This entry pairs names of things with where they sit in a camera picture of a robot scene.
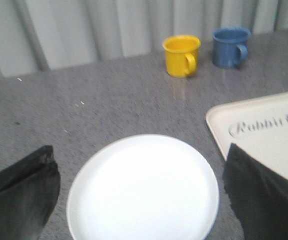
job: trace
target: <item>mug handle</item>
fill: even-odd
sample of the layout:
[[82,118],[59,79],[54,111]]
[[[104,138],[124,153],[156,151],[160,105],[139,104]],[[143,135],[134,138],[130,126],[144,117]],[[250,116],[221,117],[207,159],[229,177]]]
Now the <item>mug handle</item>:
[[236,60],[234,63],[235,65],[240,65],[243,61],[246,60],[248,56],[248,51],[247,51],[247,47],[243,44],[237,44],[236,47],[240,52],[240,57],[239,57],[239,60]]
[[188,68],[185,70],[185,74],[189,76],[196,71],[196,59],[191,53],[186,53],[185,57],[188,61]]

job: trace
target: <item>gray countertop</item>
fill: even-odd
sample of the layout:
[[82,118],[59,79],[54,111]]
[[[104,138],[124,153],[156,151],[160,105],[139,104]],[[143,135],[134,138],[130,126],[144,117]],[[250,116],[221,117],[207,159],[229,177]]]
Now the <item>gray countertop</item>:
[[240,69],[221,69],[211,62],[212,44],[202,44],[198,73],[188,79],[170,77],[161,52],[0,79],[0,170],[42,145],[54,146],[59,165],[60,197],[40,239],[72,239],[68,191],[95,152],[147,133],[183,140],[208,160],[220,205],[207,239],[243,239],[205,114],[214,105],[288,92],[288,31],[253,36],[248,47]]

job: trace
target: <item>table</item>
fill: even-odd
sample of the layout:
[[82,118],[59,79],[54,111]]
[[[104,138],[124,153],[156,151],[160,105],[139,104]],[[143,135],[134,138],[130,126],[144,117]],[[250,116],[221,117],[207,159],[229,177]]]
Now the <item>table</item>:
[[223,158],[206,125],[214,105],[288,91],[288,30],[255,35],[239,69],[211,62],[200,49],[191,78],[165,72],[164,55],[109,60],[0,79],[0,170],[42,145],[53,145],[61,192],[41,240],[71,240],[66,200],[82,165],[98,150],[135,134],[163,134],[190,144],[209,161],[220,191],[218,216],[207,240],[241,240],[221,179]]

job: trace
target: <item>curtain fold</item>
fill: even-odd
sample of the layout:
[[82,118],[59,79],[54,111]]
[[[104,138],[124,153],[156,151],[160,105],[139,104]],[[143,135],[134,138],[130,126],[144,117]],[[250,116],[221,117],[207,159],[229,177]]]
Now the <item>curtain fold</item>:
[[0,77],[161,51],[171,35],[288,28],[288,0],[0,0]]

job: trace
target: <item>yellow mug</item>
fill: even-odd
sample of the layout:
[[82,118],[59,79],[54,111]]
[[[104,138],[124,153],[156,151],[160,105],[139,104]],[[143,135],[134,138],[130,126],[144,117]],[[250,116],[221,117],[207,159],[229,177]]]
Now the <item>yellow mug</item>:
[[183,78],[193,75],[198,65],[200,40],[195,36],[177,35],[163,42],[166,69],[169,75]]

